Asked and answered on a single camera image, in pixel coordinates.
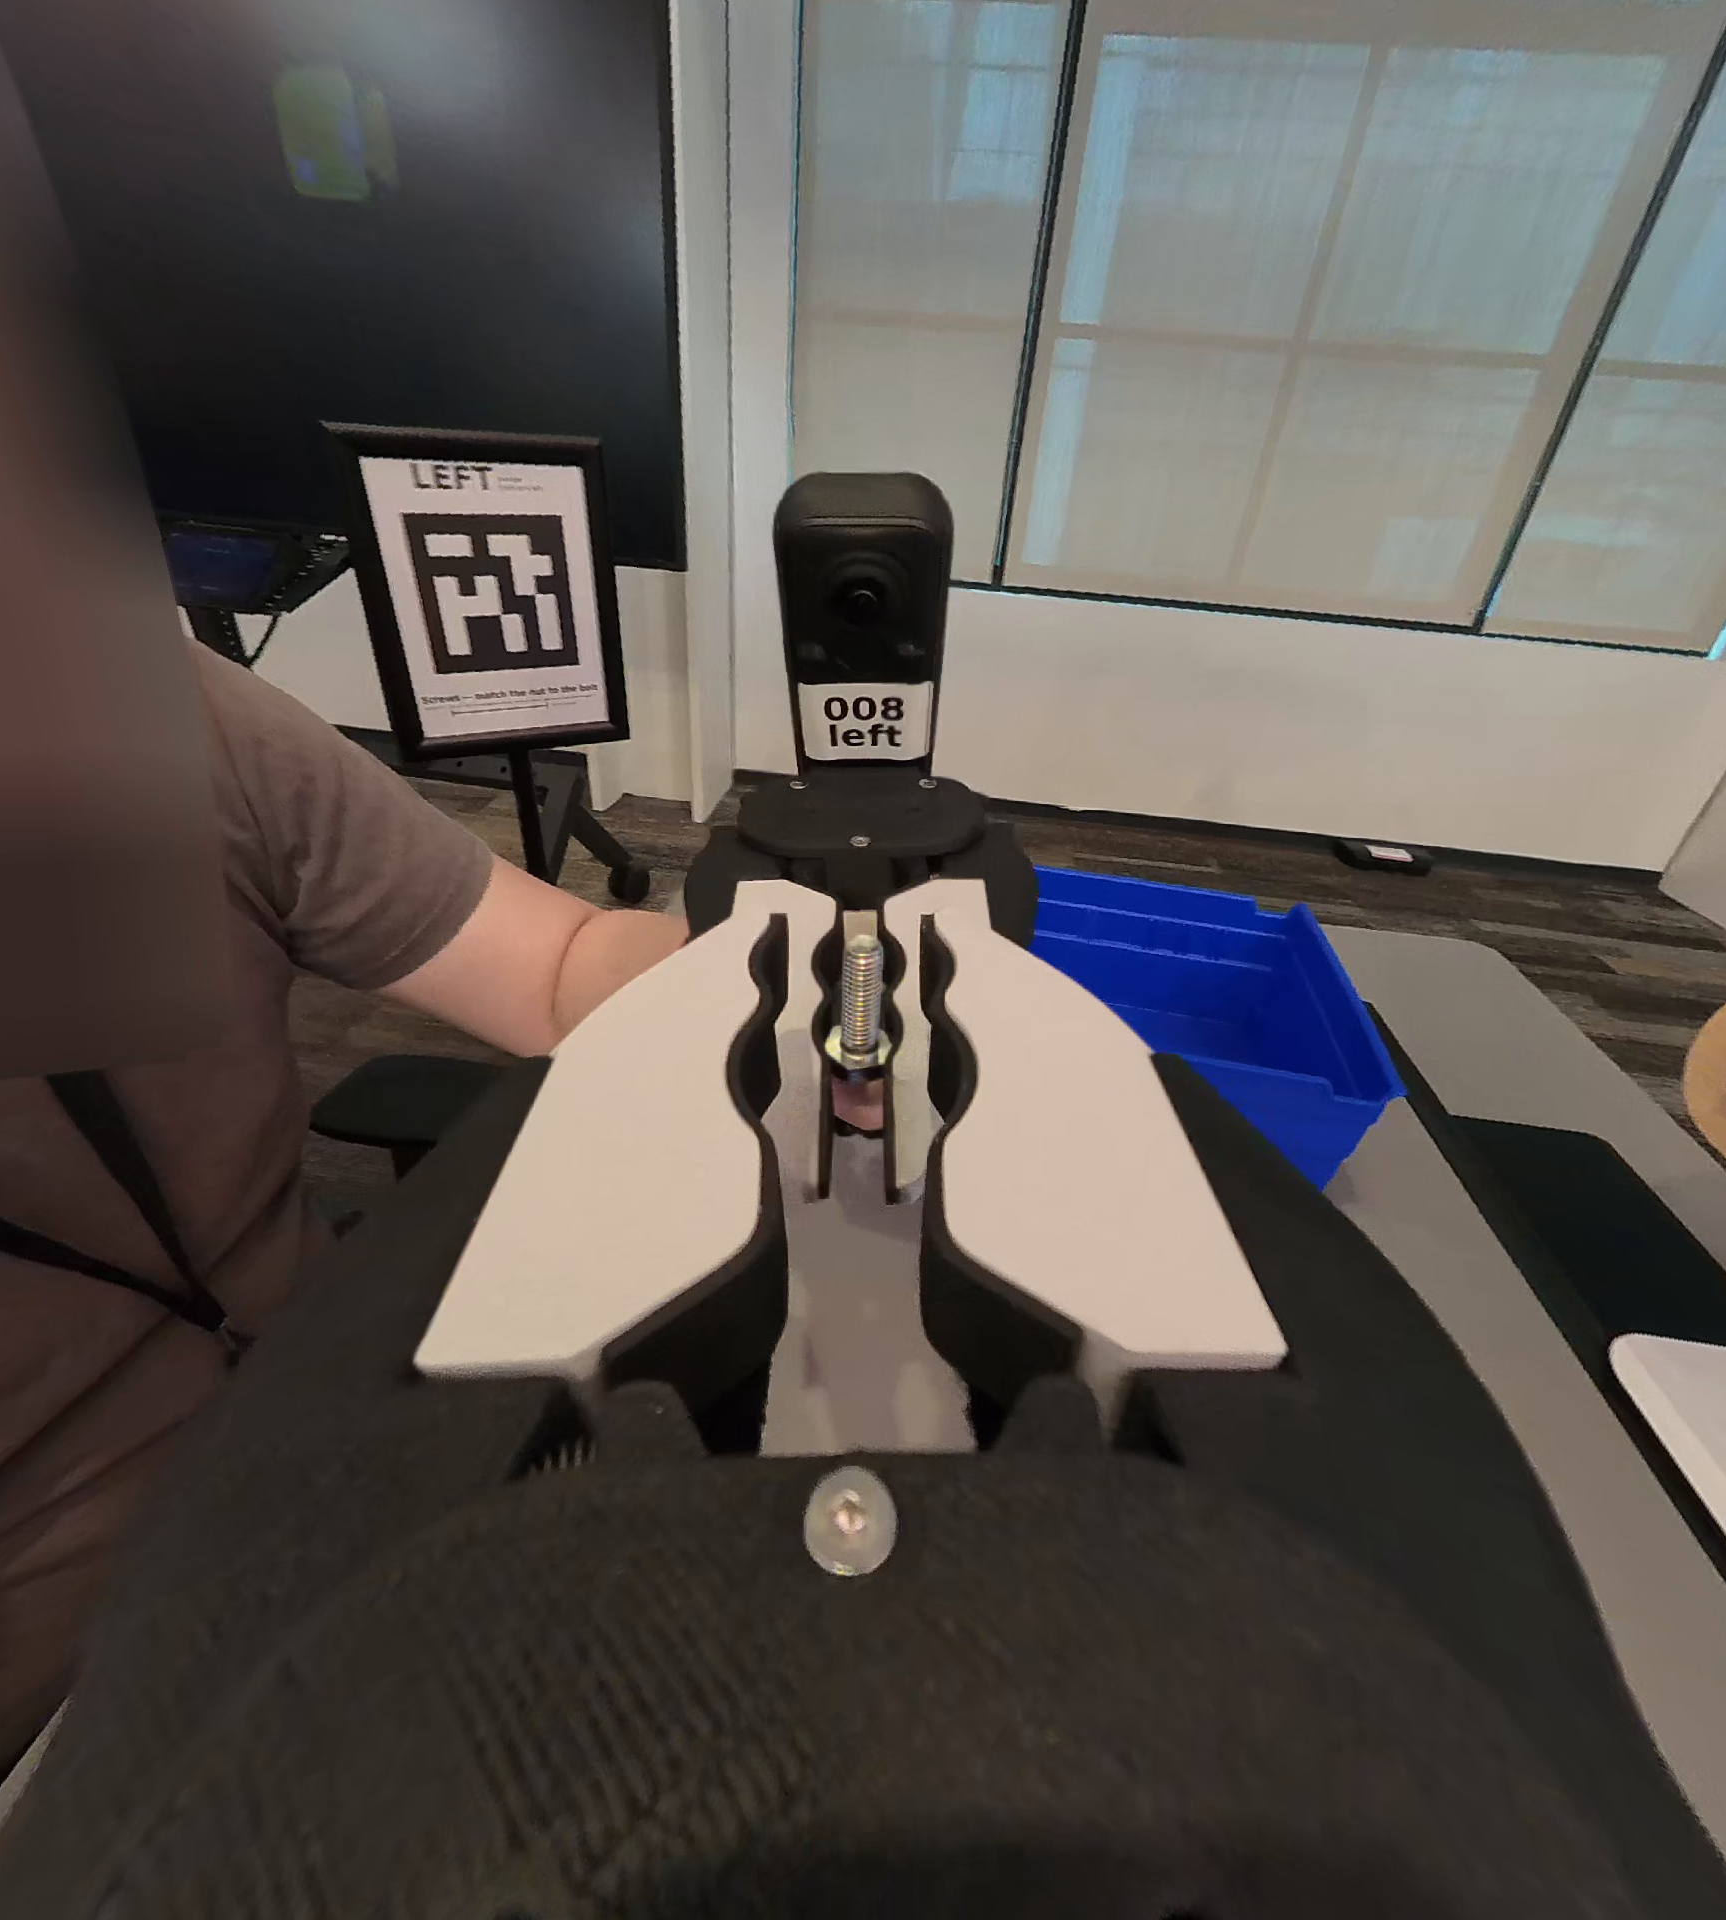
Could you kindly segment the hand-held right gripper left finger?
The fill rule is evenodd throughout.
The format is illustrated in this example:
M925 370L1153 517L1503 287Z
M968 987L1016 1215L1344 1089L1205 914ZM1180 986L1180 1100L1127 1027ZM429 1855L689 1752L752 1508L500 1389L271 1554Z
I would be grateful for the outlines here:
M420 1333L424 1379L665 1381L715 1406L788 1304L782 912L735 912L562 1044Z

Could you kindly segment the black framed marker sign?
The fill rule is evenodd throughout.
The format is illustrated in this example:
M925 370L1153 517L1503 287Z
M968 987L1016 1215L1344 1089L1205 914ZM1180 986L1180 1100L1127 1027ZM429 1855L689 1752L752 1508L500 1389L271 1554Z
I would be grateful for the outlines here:
M633 736L602 444L323 422L402 755Z

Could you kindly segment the short thick steel bolt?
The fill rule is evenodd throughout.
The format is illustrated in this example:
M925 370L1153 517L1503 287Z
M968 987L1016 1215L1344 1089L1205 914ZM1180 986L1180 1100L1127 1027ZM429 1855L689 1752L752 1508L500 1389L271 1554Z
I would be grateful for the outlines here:
M874 922L844 932L821 1040L823 1058L840 1081L881 1079L895 1059L889 963L889 945Z

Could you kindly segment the black flat pad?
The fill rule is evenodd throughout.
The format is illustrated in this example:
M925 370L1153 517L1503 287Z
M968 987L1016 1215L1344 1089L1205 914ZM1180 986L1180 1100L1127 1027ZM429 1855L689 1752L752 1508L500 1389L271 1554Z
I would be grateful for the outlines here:
M1452 1124L1592 1348L1628 1333L1726 1348L1726 1269L1610 1144L1477 1116Z

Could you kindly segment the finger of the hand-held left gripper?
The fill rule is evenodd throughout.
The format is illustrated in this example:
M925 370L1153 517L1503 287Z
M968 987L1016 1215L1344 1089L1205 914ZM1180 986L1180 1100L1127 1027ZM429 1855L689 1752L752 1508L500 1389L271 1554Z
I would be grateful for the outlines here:
M1026 948L1026 933L1016 935L996 917L983 878L936 875L885 904L881 930L887 939L897 942L903 960L903 971L897 986L889 987L885 1006L901 1019L885 1094L885 1175L892 1204L916 1204L925 1196L930 1152L945 1129L930 1094L933 1025L925 1013L923 930L926 917L956 908L1010 948Z
M825 1032L836 902L790 880L743 880L730 915L697 935L706 1006L727 1034L729 1086L774 1146L782 1196L825 1196Z

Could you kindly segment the black wheeled sign stand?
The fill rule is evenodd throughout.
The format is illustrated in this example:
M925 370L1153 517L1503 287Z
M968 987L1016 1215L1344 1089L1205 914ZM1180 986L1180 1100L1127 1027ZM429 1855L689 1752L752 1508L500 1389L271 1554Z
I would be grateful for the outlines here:
M398 754L393 763L408 778L506 788L522 865L533 875L560 883L570 847L581 847L607 873L615 902L643 905L649 899L652 870L597 817L582 748L506 746L420 759Z

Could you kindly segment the white framed glass partition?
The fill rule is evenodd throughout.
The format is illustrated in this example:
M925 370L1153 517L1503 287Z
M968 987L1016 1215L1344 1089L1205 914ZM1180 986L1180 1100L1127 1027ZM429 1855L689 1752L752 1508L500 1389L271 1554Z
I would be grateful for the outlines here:
M1725 1L803 4L797 218L963 584L1726 651Z

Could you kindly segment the black cart with monitor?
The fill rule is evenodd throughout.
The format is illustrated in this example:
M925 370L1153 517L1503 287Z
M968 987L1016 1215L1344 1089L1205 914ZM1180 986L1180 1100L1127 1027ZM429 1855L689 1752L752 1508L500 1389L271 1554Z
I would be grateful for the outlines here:
M190 635L247 667L262 660L283 620L350 563L338 531L190 516L161 516L158 531Z

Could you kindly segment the large black wall display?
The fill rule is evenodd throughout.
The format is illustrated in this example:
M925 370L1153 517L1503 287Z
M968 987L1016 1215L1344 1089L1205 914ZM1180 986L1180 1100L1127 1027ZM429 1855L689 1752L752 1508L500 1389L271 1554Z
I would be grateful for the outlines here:
M2 1L162 521L344 525L331 423L598 440L684 568L669 4Z

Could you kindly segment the blue plastic bin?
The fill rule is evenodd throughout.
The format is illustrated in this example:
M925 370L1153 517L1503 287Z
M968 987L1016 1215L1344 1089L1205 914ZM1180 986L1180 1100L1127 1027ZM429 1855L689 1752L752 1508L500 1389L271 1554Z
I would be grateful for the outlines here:
M1315 1187L1409 1091L1305 904L1038 868L1032 950L1194 1067Z

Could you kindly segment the black desk chair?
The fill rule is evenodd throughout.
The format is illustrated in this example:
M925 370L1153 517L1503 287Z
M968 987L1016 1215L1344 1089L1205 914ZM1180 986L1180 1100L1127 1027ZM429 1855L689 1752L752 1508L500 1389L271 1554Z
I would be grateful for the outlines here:
M386 1053L348 1071L310 1112L318 1139L385 1154L402 1187L485 1197L554 1062L490 1064Z

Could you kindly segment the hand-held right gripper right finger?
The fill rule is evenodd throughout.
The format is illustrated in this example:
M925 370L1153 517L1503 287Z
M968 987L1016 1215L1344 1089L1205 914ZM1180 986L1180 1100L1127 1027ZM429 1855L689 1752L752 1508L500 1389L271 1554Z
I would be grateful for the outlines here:
M981 908L921 919L930 1147L921 1308L1010 1406L1042 1375L1269 1373L1289 1339L1137 1029Z

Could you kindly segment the person's grey shirt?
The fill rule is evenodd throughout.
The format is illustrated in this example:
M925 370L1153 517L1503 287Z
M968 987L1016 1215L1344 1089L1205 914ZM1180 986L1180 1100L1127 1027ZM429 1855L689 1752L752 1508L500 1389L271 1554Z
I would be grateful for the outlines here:
M493 851L275 684L184 650L223 815L227 1021L110 1086L196 1276L258 1332L320 1240L295 979L401 982L470 919ZM0 1774L67 1696L130 1515L229 1365L149 1297L0 1253Z

